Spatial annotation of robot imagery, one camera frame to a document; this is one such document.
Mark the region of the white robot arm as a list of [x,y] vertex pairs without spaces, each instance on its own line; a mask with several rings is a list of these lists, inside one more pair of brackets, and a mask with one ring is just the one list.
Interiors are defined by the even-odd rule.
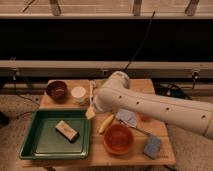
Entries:
[[126,109],[213,140],[212,103],[136,92],[129,89],[129,83],[125,72],[111,74],[95,93],[94,112]]

